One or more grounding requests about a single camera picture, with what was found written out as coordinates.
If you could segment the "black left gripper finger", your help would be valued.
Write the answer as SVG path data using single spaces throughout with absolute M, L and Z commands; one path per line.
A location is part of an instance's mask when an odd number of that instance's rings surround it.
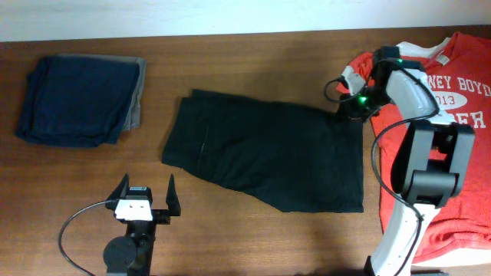
M 168 207 L 169 216 L 181 216 L 181 206 L 176 192 L 176 184 L 173 174 L 170 175 L 170 180 L 169 180 L 167 194 L 166 194 L 166 204 Z
M 129 190 L 129 176 L 126 173 L 118 186 L 114 191 L 107 197 L 107 200 L 119 200 L 126 197 L 127 191 Z

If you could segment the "black shorts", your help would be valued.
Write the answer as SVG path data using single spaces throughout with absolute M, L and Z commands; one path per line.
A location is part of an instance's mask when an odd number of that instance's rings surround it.
M 193 90 L 162 161 L 281 212 L 362 212 L 363 125 L 293 103 Z

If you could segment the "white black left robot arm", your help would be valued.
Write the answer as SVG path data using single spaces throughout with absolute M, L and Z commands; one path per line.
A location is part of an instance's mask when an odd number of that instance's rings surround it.
M 108 196 L 105 208 L 126 225 L 124 235 L 113 238 L 104 249 L 103 260 L 109 276 L 149 276 L 158 225 L 168 225 L 181 215 L 181 206 L 171 176 L 166 192 L 166 209 L 153 209 L 149 187 L 131 187 L 125 175 Z

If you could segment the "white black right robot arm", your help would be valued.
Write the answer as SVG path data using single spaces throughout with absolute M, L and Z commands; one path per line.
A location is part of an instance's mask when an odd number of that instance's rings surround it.
M 347 66 L 336 81 L 348 89 L 337 100 L 339 112 L 347 117 L 369 120 L 388 104 L 398 108 L 403 119 L 379 132 L 376 141 L 396 127 L 407 127 L 390 184 L 381 184 L 394 198 L 392 215 L 364 273 L 409 275 L 424 232 L 463 188 L 475 132 L 441 109 L 423 65 L 404 60 L 397 47 L 374 52 L 368 78 Z

